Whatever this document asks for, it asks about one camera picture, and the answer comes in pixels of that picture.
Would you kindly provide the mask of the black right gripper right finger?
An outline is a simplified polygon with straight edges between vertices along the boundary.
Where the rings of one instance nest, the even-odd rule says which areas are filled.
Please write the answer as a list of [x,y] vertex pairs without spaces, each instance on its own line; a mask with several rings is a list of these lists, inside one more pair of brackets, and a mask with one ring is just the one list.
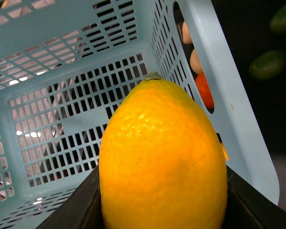
[[227,168],[226,229],[286,229],[286,212]]

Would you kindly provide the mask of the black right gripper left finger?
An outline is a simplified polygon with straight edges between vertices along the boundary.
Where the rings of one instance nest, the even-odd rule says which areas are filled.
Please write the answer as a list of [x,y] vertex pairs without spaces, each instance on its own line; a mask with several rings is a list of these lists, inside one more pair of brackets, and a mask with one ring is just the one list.
[[99,169],[93,171],[70,197],[50,214],[39,229],[101,229]]

